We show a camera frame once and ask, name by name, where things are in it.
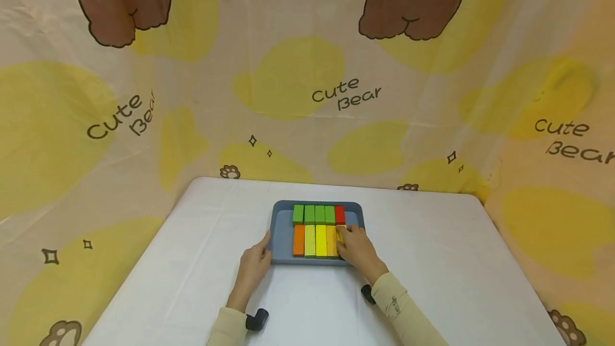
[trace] fabric backdrop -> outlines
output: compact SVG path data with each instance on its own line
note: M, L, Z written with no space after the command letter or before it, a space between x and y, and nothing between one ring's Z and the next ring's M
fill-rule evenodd
M0 18L1 345L83 342L196 176L473 194L567 344L615 344L614 0Z

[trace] blue tray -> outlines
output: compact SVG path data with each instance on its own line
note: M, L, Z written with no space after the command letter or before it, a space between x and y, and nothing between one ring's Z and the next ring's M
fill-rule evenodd
M355 202L280 200L273 205L271 214L271 241L267 246L273 253L273 264L290 265L348 265L342 258L303 258L293 256L293 209L295 205L344 206L346 225L365 228L363 209Z

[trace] light yellow wooden block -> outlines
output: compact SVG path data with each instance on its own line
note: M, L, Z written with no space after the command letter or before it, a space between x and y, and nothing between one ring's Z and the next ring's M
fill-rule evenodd
M344 243L344 238L341 236L341 234L340 234L340 233L337 233L337 240L338 240L338 241L340 241L340 242L342 242L342 244L344 244L344 245L345 245L345 243Z
M305 254L303 256L316 257L316 226L306 225L305 230Z
M316 258L327 257L327 226L316 225Z
M337 230L335 226L327 226L327 256L337 257Z

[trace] sleeve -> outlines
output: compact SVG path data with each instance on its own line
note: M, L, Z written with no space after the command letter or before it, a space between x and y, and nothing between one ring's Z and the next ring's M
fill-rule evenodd
M246 339L246 314L223 307L211 328L207 346L243 346Z
M404 346L448 345L392 273L386 273L376 281L372 297L392 322Z

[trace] black object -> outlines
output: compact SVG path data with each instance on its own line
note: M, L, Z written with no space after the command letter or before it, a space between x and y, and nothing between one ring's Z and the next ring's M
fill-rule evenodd
M248 314L248 317L246 318L246 329L251 331L260 331L264 329L265 323L267 323L268 318L269 313L267 312L267 310L258 309L254 317Z
M370 305L375 305L376 301L372 297L372 287L370 285L365 285L361 288L361 294L363 294L363 298L365 301L369 302Z

